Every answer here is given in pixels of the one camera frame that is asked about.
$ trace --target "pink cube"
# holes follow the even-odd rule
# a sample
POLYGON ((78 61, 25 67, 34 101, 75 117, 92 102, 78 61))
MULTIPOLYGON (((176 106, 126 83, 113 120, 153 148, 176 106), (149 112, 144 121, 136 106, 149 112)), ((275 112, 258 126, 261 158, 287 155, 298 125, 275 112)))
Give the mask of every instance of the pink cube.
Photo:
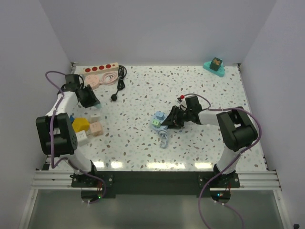
POLYGON ((100 122, 90 123, 90 131, 93 136, 103 134, 103 128, 100 122))

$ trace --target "yellow block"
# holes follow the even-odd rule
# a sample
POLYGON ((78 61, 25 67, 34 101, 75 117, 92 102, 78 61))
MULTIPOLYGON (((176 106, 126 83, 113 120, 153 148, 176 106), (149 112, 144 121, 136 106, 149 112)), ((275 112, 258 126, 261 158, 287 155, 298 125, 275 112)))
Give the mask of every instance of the yellow block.
POLYGON ((74 131, 80 132, 82 130, 87 131, 89 129, 90 123, 85 118, 76 118, 72 123, 74 131))

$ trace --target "white table surface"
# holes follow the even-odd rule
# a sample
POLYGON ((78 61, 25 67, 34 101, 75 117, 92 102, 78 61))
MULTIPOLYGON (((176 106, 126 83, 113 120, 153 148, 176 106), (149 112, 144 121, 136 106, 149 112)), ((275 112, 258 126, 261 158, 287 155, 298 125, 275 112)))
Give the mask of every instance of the white table surface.
MULTIPOLYGON (((84 66, 76 67, 81 73, 84 66)), ((217 126, 185 123, 182 130, 169 130, 169 144, 159 147, 158 134, 149 125, 156 111, 169 114, 176 98, 197 93, 207 98, 213 108, 243 106, 249 111, 241 76, 235 66, 225 67, 218 77, 202 66, 126 66, 126 88, 118 100, 110 96, 116 86, 101 85, 94 90, 102 109, 77 105, 74 117, 89 118, 101 113, 104 134, 89 136, 90 143, 80 146, 84 155, 98 170, 120 171, 211 171, 224 149, 217 126)), ((200 99, 202 107, 207 103, 200 99)), ((62 162, 55 170, 72 170, 62 162)), ((260 144, 241 157, 238 171, 266 171, 260 144)))

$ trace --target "black plug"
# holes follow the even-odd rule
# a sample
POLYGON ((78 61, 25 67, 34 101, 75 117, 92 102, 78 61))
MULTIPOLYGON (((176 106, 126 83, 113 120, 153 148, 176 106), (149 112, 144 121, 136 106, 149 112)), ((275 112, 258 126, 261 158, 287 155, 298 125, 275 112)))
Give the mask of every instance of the black plug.
POLYGON ((116 94, 113 94, 112 96, 111 96, 111 100, 112 101, 116 101, 118 99, 118 97, 116 96, 116 94))

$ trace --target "green block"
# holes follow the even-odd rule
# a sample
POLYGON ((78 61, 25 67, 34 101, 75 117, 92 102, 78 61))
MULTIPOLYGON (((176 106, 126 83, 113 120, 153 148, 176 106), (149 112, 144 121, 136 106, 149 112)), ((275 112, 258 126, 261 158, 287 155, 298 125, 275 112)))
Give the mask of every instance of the green block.
POLYGON ((152 125, 155 126, 155 127, 157 127, 157 128, 159 128, 159 127, 161 126, 161 123, 160 123, 158 120, 155 120, 155 119, 154 119, 154 120, 152 121, 152 125))

